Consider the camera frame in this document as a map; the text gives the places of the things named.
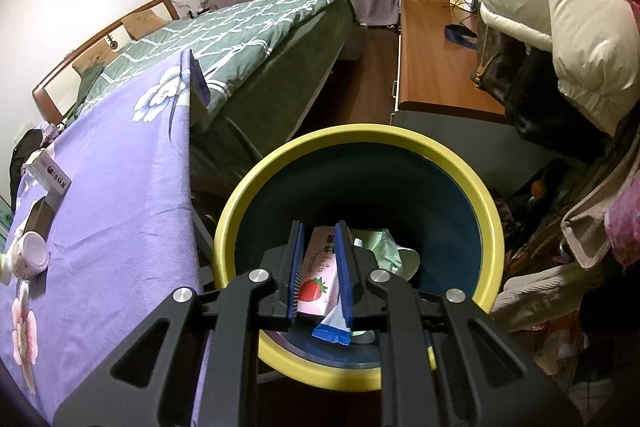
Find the strawberry milk box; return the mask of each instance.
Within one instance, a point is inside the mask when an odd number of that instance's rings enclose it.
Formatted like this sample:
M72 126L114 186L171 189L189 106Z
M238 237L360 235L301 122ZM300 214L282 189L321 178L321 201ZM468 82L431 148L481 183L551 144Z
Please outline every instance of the strawberry milk box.
M324 317L338 302L334 227L315 227L302 262L298 311Z

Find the brown pillow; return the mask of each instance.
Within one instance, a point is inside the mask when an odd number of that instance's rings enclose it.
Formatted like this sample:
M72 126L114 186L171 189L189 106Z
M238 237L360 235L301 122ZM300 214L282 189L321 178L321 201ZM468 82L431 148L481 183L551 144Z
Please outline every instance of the brown pillow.
M90 68L95 64L111 64L118 55L115 51L113 51L107 41L101 39L97 44L94 44L91 48L85 51L82 55L80 55L73 63L73 68L78 72L78 74L82 74L84 70Z
M129 36L136 41L168 25L167 21L158 17L151 9L127 15L120 19L120 22Z

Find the pillow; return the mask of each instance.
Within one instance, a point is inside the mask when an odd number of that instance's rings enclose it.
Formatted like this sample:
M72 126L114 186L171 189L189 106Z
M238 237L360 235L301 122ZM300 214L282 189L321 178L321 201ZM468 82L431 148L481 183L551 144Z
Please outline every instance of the pillow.
M129 37L135 41L139 41L142 37L151 35L156 30L168 25L167 21L158 17L151 9L127 15L120 19L120 22Z
M82 73L94 64L102 64L103 66L106 66L107 64L111 64L119 56L120 55L109 47L106 40L101 39L97 44L94 44L91 48L76 58L73 63L73 68L80 76L82 76Z
M86 100L89 91L92 87L94 87L95 81L98 80L98 77L102 74L103 71L104 64L98 62L93 66L89 66L82 72L80 85L78 86L78 97L76 98L76 103L74 104L74 107L72 107L71 110L66 114L66 117L68 118L67 124L71 124L71 122L77 119L76 113L78 112L78 109L84 103L84 100Z

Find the wooden tabletop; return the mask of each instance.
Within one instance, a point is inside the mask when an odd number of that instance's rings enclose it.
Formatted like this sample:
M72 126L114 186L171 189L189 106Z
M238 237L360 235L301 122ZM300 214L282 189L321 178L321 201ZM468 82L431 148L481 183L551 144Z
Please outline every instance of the wooden tabletop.
M401 0L398 108L506 123L504 107L469 77L476 51L444 38L444 26L468 15L445 0ZM474 18L465 25L475 29Z

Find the headboard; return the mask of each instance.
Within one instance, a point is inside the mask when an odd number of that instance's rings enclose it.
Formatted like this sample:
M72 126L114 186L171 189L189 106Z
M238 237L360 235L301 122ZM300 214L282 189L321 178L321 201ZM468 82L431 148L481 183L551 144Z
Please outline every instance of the headboard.
M168 21L178 20L180 18L174 5L169 0L153 0L122 16L125 17L147 9L152 9L156 15ZM111 35L114 40L118 42L117 49L131 41L120 19L118 19L69 53L33 88L33 100L47 121L56 125L62 123L65 113L73 107L76 102L78 86L80 85L80 75L76 73L76 70L74 70L71 65L76 58L107 35Z

